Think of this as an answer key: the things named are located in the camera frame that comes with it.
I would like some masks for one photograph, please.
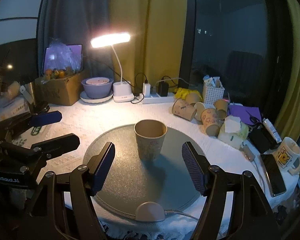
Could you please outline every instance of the power strip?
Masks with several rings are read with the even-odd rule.
[[[149,97],[144,98],[141,103],[143,104],[158,104],[158,103],[173,103],[175,100],[174,93],[168,93],[168,96],[161,97],[158,93],[150,94]]]

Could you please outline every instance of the phone screen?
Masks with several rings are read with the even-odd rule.
[[[266,176],[270,183],[272,196],[274,197],[286,192],[287,189],[274,156],[272,154],[261,154],[260,157],[266,168]]]

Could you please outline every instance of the basket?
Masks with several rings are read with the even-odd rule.
[[[225,89],[224,87],[209,87],[206,86],[206,84],[203,85],[203,91],[202,91],[202,96],[203,96],[203,102],[205,104],[211,104],[213,105],[215,101],[218,99],[223,98],[223,93]]]

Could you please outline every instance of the purple bowl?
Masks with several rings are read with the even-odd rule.
[[[83,85],[84,91],[86,92],[87,96],[92,99],[99,99],[104,98],[109,94],[111,89],[113,79],[109,78],[109,82],[101,85],[89,85],[86,81],[90,78],[86,78],[81,81]]]

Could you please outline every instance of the white plate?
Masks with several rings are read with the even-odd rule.
[[[110,81],[110,79],[108,79],[106,77],[96,77],[96,78],[90,78],[90,79],[86,80],[86,83],[88,85],[99,86],[99,85],[109,83],[109,81]]]
[[[106,96],[104,98],[99,98],[99,99],[92,99],[92,98],[88,97],[85,91],[81,92],[81,94],[80,94],[81,100],[83,102],[86,102],[89,104],[100,104],[100,103],[106,102],[106,101],[110,100],[112,98],[112,96],[113,96],[112,90],[110,90],[108,96]]]

